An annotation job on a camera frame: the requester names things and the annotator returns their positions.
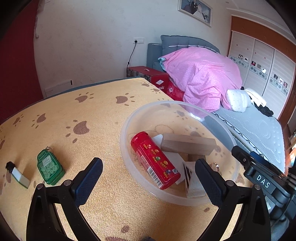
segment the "headboard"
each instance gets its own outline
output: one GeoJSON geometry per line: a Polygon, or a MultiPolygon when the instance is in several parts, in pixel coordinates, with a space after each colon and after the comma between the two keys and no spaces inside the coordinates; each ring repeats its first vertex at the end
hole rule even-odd
{"type": "Polygon", "coordinates": [[[159,64],[158,58],[182,48],[203,47],[215,53],[220,53],[219,49],[216,46],[200,38],[179,36],[179,35],[174,35],[174,36],[161,35],[160,38],[161,38],[162,44],[155,44],[155,43],[148,44],[146,66],[162,72],[163,72],[163,69],[159,64]]]}

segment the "red door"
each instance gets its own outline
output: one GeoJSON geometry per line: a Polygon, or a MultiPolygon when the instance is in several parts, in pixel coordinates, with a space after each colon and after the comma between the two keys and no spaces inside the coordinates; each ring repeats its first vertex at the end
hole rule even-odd
{"type": "Polygon", "coordinates": [[[0,40],[0,124],[43,99],[34,59],[34,24],[39,0],[32,0],[0,40]]]}

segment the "white folded blanket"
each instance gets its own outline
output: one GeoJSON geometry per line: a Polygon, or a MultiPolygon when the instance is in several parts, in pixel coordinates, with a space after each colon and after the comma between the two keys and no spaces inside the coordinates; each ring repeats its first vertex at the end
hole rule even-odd
{"type": "Polygon", "coordinates": [[[226,100],[233,111],[245,112],[252,105],[251,99],[244,90],[227,90],[226,100]]]}
{"type": "Polygon", "coordinates": [[[259,95],[257,92],[250,88],[246,88],[245,91],[247,94],[252,98],[251,102],[252,104],[256,104],[257,106],[262,105],[263,107],[266,106],[266,100],[262,98],[261,95],[259,95]]]}

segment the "pink blanket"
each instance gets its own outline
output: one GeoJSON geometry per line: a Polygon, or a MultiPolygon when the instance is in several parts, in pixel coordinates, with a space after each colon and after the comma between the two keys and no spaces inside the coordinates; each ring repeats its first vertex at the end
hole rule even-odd
{"type": "Polygon", "coordinates": [[[163,56],[165,71],[180,90],[183,101],[213,112],[226,100],[229,89],[240,89],[242,79],[238,66],[229,58],[202,47],[183,48],[163,56]]]}

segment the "transparent plastic container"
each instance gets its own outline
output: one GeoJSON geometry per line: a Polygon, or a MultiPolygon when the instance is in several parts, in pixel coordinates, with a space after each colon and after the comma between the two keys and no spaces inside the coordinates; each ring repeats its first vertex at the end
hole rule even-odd
{"type": "MultiPolygon", "coordinates": [[[[207,163],[217,163],[225,180],[237,179],[240,163],[231,155],[231,149],[236,142],[217,117],[185,102],[153,102],[140,107],[128,117],[121,130],[120,149],[130,174],[146,191],[160,199],[185,206],[198,206],[210,202],[201,185],[200,196],[195,198],[186,197],[184,181],[178,185],[174,183],[165,190],[160,190],[156,186],[131,147],[131,139],[141,131],[147,132],[150,137],[174,133],[214,138],[217,147],[209,156],[206,156],[207,163]]],[[[180,155],[187,161],[186,154],[180,155]]]]}

